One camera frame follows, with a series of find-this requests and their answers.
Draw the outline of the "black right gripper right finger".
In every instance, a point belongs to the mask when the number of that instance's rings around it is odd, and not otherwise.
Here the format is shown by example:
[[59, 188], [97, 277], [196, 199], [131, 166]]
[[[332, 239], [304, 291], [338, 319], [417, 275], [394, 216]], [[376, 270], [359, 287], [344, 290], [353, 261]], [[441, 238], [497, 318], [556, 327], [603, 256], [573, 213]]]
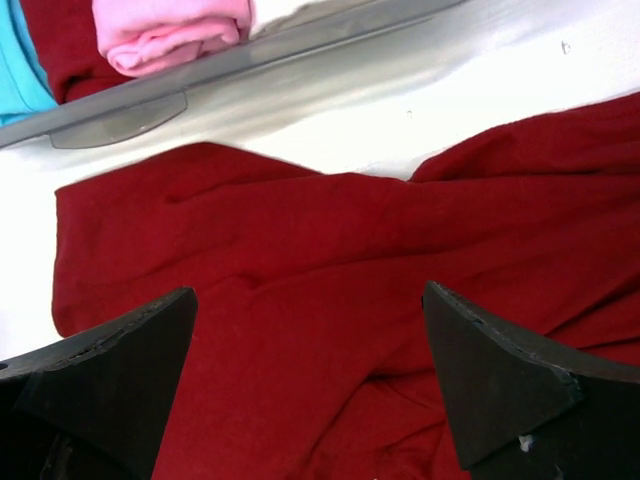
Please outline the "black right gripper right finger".
[[516, 326], [430, 282], [430, 350], [474, 479], [636, 479], [639, 370]]

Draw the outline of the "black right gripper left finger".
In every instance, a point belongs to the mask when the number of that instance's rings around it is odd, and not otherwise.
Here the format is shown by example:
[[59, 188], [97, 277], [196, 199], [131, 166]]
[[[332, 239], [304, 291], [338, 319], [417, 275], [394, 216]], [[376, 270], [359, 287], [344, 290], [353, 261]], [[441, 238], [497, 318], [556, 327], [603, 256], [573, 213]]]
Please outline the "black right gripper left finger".
[[151, 478], [197, 309], [179, 288], [3, 360], [2, 478]]

